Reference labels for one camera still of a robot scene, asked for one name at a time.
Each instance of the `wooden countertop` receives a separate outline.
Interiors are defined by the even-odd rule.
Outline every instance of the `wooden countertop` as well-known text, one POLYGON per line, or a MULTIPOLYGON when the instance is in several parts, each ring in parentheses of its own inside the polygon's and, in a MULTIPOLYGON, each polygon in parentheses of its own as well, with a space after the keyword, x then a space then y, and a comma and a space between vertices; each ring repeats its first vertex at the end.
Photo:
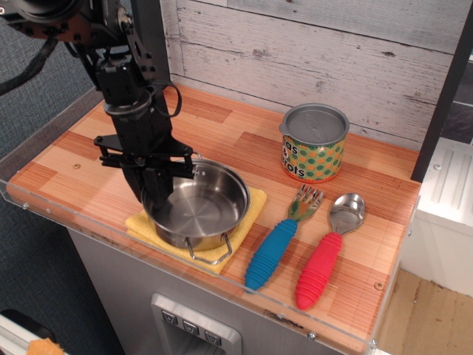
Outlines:
MULTIPOLYGON (((259 294, 249 294, 241 285, 253 253, 287 217, 287 208, 301 186, 281 165, 278 127, 283 114, 188 87, 180 90, 183 108, 173 118, 173 136, 204 158, 230 166, 249 186, 268 194, 262 213, 222 270, 222 277, 197 271, 126 236, 126 218, 143 208, 121 170, 101 166, 93 139, 115 133, 101 105, 17 173, 8 192, 17 203, 28 202, 33 211, 231 297, 233 302, 268 317, 278 314, 282 324, 296 331, 315 331, 321 341, 347 353, 366 351, 389 296, 388 285, 417 200, 420 184, 409 178, 418 153, 349 134, 340 173, 316 186, 325 193, 320 209, 300 224, 270 282, 259 294), (333 202, 348 192, 364 198, 364 224, 344 236, 322 298, 306 312, 299 311, 294 298, 299 272, 331 230, 328 214, 333 202)), ((173 110, 174 90, 166 90, 166 100, 173 110)))

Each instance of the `black robotic arm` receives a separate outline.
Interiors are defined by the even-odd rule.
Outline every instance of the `black robotic arm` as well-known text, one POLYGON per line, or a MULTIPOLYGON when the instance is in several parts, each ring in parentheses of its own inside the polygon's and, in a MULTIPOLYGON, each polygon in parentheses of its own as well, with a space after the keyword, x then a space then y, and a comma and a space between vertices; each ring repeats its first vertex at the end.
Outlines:
POLYGON ((182 103, 179 90, 158 78, 152 54, 119 1, 0 0, 0 15, 27 36, 65 42, 81 60, 103 93, 117 133, 95 139, 103 165, 121 168, 139 201, 146 190, 154 206, 161 206, 173 191, 174 176, 193 178, 192 148, 171 135, 171 117, 182 103), (163 95, 167 86, 179 98, 172 115, 163 95))

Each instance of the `fork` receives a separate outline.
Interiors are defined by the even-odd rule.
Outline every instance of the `fork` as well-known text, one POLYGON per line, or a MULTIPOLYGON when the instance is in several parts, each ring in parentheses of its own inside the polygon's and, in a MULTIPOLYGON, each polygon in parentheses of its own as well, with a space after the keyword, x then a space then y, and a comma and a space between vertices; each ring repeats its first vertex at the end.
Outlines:
POLYGON ((290 240, 296 234, 299 222, 312 216, 320 206, 324 192, 303 185, 287 211, 287 219, 282 220, 265 238, 254 253, 246 270, 245 286, 252 290, 261 288, 276 270, 290 240))

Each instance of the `pot handle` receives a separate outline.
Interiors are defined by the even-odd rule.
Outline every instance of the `pot handle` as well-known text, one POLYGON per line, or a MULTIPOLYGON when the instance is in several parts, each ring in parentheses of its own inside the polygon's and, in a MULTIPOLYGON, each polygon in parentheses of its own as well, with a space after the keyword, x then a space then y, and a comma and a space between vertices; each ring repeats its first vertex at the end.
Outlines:
POLYGON ((225 238, 225 242, 227 243, 228 252, 227 252, 227 254, 222 255, 218 260, 214 260, 214 261, 207 260, 203 257, 197 257, 194 254, 194 250, 192 250, 192 246, 191 246, 191 242, 189 241, 189 238, 186 238, 185 241, 186 241, 187 247, 189 249, 189 253, 191 254, 191 257, 192 257, 193 260, 199 260, 199 261, 202 261, 204 263, 207 263, 209 265, 214 266, 214 265, 220 264, 223 260, 225 260, 227 257, 229 257, 231 255, 231 253, 233 252, 232 249, 231 249, 230 240, 228 239, 228 235, 226 233, 223 233, 222 236, 220 237, 220 239, 222 239, 222 238, 225 238))

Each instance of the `red spoon handle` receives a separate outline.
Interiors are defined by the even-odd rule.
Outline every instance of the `red spoon handle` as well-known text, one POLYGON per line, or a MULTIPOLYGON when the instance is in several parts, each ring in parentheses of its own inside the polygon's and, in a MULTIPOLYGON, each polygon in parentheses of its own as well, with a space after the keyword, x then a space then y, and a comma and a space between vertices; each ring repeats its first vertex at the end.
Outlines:
POLYGON ((296 287, 296 302, 305 310, 314 305, 325 290, 341 249, 341 235, 334 231, 322 238, 310 255, 296 287))

